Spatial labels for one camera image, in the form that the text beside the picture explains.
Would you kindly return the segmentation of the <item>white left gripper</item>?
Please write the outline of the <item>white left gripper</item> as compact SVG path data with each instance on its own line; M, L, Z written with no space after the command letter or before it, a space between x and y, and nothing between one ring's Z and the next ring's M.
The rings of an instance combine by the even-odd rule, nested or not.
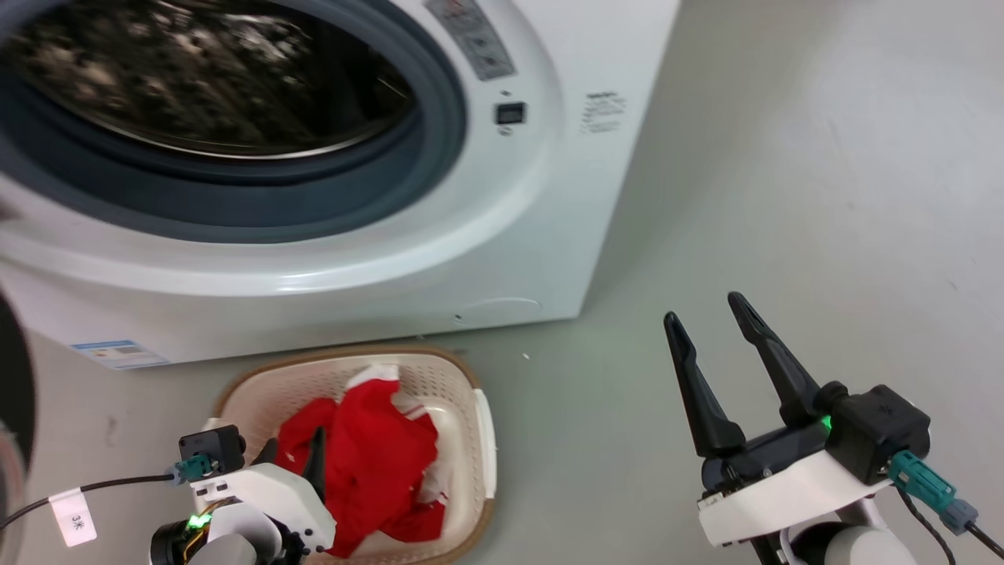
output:
M326 430L311 437L302 476L273 465L278 439L267 439L252 466L191 483L202 510L215 501L209 540L241 535L259 554L323 553L333 547L336 521L326 505Z

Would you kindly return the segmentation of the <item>dark grey door gasket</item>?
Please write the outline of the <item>dark grey door gasket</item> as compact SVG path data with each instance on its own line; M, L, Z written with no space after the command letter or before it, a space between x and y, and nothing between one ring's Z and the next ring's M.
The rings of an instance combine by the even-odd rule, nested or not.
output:
M0 47L65 0L0 0ZM36 93L0 58L0 173L61 209L116 228L201 243L275 244L365 228L423 199L467 138L461 78L429 31L392 0L272 0L336 23L409 83L412 114L322 155L225 160L104 131Z

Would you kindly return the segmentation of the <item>white front-load washing machine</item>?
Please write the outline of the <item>white front-load washing machine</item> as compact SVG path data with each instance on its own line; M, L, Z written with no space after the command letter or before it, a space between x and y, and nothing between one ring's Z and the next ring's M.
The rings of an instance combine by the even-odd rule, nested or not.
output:
M516 68L488 82L424 0L392 2L467 100L433 191L341 235L240 246L116 228L0 173L0 285L25 328L180 364L483 329L454 314L495 297L538 301L535 323L577 317L682 0L477 0ZM495 124L506 101L527 104L524 124Z

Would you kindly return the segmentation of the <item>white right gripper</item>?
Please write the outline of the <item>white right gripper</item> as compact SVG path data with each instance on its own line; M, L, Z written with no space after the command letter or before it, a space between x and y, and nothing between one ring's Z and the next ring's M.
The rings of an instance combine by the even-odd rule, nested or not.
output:
M739 292L727 297L744 339L753 344L780 400L788 427L818 422L819 386L792 351ZM704 459L705 494L698 520L714 547L778 535L829 512L890 536L872 498L887 482L864 485L825 450L828 426L782 428L746 441L718 404L698 366L698 351L675 312L664 316L693 447Z

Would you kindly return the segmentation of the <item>round white filter cover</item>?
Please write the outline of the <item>round white filter cover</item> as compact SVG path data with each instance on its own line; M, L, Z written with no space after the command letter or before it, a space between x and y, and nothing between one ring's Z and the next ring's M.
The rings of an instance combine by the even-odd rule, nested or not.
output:
M524 297L495 297L464 305L455 312L453 322L467 328L511 326L537 322L542 312L538 301Z

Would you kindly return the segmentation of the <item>red garment with white stripes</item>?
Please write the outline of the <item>red garment with white stripes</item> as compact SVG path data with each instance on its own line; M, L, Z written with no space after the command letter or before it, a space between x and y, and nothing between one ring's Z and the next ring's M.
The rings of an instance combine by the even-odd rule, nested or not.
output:
M438 468L438 430L399 368L375 365L347 384L341 400L312 400L278 430L275 464L302 472L316 429L326 434L326 508L336 521L329 554L347 559L381 532L398 542L438 539L448 472Z

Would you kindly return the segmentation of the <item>perforated steel washing drum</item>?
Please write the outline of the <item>perforated steel washing drum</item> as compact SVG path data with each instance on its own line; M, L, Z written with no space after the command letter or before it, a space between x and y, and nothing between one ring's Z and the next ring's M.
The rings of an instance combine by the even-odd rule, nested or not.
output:
M97 128L215 159L340 151L415 110L376 48L272 0L65 0L18 24L0 58Z

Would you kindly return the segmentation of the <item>grey instruction sticker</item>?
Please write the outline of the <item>grey instruction sticker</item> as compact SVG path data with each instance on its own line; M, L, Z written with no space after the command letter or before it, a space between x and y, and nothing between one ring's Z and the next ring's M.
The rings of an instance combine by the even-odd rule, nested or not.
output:
M477 0L424 0L481 82L516 75L515 64Z

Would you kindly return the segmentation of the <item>round washing machine door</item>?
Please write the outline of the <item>round washing machine door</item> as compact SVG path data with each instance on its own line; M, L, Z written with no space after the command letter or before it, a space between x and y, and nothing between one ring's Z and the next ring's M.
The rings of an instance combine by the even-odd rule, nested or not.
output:
M36 432L35 369L17 315L0 292L0 565L14 565L22 534L3 523L27 503Z

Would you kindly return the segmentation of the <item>blue white energy label sticker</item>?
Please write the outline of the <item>blue white energy label sticker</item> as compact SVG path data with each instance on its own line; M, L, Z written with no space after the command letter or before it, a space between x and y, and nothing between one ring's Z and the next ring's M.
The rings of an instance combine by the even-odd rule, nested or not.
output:
M141 344L129 340L72 344L71 349L114 370L158 367L171 363Z

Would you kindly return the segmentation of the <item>beige perforated laundry basket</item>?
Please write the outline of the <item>beige perforated laundry basket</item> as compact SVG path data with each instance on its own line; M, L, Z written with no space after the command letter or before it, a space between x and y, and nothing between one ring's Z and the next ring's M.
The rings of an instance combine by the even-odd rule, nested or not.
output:
M479 544L495 510L497 443L487 397L455 355L420 344L358 344L281 359L233 380L207 427L236 425L246 459L260 454L280 423L315 398L340 399L351 377L372 365L395 365L401 389L427 408L438 430L438 460L449 472L441 536L398 542L381 532L347 559L322 554L304 565L453 565Z

